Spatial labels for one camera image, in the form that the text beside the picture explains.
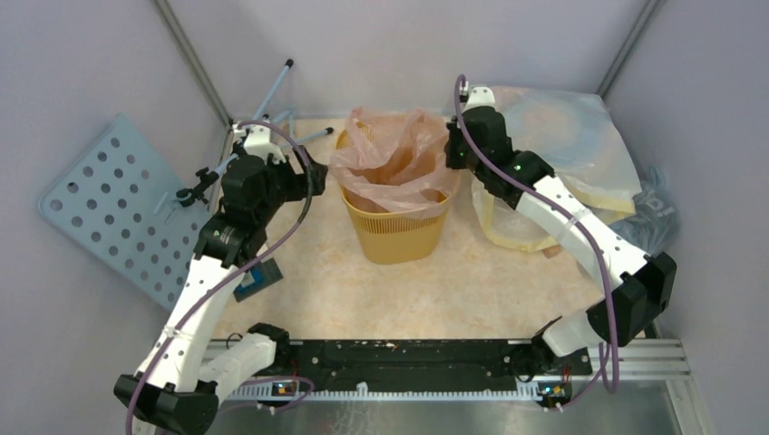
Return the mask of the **pink plastic trash bag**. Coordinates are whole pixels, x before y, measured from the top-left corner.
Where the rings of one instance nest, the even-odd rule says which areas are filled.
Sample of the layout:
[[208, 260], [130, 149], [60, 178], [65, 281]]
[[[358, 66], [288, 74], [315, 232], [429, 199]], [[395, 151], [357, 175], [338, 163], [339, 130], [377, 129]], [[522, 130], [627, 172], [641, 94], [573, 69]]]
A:
[[459, 172], [448, 169], [446, 119], [415, 109], [352, 109], [328, 163], [329, 174], [365, 212], [433, 218], [457, 191]]

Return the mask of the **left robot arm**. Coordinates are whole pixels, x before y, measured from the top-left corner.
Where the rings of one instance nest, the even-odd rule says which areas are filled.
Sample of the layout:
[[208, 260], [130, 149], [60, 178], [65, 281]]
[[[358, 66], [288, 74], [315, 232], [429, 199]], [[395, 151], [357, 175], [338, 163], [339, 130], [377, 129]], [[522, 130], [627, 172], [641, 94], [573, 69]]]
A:
[[302, 201], [304, 221], [312, 200], [326, 189], [326, 165], [304, 149], [297, 153], [301, 172], [291, 163], [272, 163], [254, 155], [236, 157], [221, 178], [217, 212], [205, 223], [193, 249], [182, 292], [160, 337], [133, 374], [121, 375], [113, 393], [127, 408], [128, 434], [204, 434], [219, 408], [251, 375], [264, 369], [280, 374], [291, 352], [285, 335], [269, 327], [246, 333], [211, 362], [204, 362], [227, 301], [250, 269], [270, 256], [299, 228], [294, 224], [276, 242], [267, 226], [288, 202]]

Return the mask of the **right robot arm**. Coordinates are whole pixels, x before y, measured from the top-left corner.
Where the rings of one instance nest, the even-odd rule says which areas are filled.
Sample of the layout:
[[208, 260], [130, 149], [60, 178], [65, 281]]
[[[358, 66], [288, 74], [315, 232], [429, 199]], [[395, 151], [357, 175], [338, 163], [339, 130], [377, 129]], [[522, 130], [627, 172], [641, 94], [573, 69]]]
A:
[[531, 359], [539, 371], [557, 372], [586, 347], [623, 347], [667, 309], [675, 260], [629, 243], [579, 202], [543, 158], [515, 150], [493, 107], [453, 116], [447, 128], [447, 167], [469, 170], [488, 193], [553, 236], [605, 292], [602, 301], [537, 332]]

